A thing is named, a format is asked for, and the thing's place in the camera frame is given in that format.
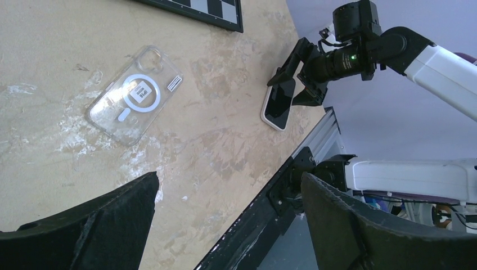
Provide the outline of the phone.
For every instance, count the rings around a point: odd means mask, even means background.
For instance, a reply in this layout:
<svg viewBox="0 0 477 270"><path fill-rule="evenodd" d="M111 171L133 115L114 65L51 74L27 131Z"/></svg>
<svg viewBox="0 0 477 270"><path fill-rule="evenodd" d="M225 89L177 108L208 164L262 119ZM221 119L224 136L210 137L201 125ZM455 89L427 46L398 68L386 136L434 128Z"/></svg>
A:
<svg viewBox="0 0 477 270"><path fill-rule="evenodd" d="M296 82L292 78L267 88L260 118L277 131L286 129L295 87Z"/></svg>

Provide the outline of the clear phone case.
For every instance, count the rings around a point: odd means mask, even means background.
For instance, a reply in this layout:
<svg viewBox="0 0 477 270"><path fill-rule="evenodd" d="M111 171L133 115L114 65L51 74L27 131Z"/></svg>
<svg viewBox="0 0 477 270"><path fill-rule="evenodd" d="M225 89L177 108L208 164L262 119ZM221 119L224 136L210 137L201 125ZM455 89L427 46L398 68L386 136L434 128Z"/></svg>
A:
<svg viewBox="0 0 477 270"><path fill-rule="evenodd" d="M114 141L133 146L183 81L167 54L145 46L88 106L85 118Z"/></svg>

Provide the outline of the black white chessboard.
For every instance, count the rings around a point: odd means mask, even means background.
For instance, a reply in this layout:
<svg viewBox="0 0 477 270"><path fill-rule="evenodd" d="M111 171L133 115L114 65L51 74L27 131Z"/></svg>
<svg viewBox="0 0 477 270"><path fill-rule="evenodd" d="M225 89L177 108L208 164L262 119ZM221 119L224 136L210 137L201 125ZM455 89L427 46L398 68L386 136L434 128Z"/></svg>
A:
<svg viewBox="0 0 477 270"><path fill-rule="evenodd" d="M239 0L142 0L141 2L225 30L244 32Z"/></svg>

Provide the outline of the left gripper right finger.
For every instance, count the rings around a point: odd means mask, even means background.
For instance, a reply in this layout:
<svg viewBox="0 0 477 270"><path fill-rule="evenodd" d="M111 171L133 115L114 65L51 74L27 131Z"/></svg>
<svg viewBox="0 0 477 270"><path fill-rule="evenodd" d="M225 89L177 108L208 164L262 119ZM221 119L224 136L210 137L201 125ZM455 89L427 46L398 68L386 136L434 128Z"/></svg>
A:
<svg viewBox="0 0 477 270"><path fill-rule="evenodd" d="M303 206L319 269L475 269L476 236L411 222L312 174Z"/></svg>

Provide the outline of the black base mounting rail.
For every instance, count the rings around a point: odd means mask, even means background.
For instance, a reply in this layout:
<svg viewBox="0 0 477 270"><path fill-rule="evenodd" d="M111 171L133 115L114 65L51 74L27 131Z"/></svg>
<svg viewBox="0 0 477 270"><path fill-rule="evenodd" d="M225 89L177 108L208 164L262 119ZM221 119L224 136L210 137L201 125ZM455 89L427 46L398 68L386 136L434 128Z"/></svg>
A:
<svg viewBox="0 0 477 270"><path fill-rule="evenodd" d="M196 269L257 269L276 240L301 214L301 173L316 166L309 147L289 157Z"/></svg>

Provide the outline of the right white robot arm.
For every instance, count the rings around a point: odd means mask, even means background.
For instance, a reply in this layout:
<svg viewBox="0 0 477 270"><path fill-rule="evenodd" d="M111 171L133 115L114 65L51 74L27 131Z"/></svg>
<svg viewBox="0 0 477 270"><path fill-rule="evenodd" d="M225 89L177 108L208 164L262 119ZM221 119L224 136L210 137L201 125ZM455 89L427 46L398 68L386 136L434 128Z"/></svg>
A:
<svg viewBox="0 0 477 270"><path fill-rule="evenodd" d="M345 188L476 202L476 122L426 90L461 92L442 75L464 78L476 90L476 66L455 49L476 52L475 1L378 1L385 26L410 26L437 39L406 79L386 71L373 82L332 83L333 108L347 150Z"/></svg>

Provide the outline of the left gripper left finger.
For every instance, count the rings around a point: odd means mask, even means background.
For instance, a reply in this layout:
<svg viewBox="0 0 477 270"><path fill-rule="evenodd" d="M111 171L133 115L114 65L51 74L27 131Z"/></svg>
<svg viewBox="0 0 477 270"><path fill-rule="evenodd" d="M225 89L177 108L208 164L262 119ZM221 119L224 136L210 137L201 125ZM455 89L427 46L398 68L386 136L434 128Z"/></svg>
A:
<svg viewBox="0 0 477 270"><path fill-rule="evenodd" d="M159 189L148 172L95 199L1 233L1 269L138 269Z"/></svg>

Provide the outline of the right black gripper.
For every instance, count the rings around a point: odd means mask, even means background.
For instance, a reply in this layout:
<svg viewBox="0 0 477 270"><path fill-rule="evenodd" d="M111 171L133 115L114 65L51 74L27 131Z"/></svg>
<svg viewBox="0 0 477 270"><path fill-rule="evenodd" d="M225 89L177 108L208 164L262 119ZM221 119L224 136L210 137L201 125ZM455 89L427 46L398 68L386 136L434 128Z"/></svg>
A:
<svg viewBox="0 0 477 270"><path fill-rule="evenodd" d="M292 49L284 64L277 69L275 75L267 82L267 86L273 86L291 80L300 63L303 67L297 78L301 81L304 89L292 99L292 106L321 106L326 93L328 81L320 81L318 59L323 56L318 46L307 38L300 38Z"/></svg>

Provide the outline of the aluminium frame rail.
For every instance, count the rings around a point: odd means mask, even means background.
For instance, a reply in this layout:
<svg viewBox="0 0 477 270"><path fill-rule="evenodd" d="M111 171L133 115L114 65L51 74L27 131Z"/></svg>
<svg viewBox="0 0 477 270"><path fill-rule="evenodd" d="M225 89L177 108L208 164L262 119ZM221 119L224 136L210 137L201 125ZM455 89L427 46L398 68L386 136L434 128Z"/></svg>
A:
<svg viewBox="0 0 477 270"><path fill-rule="evenodd" d="M325 108L325 115L292 153L295 158L304 147L309 147L316 163L346 152L333 107Z"/></svg>

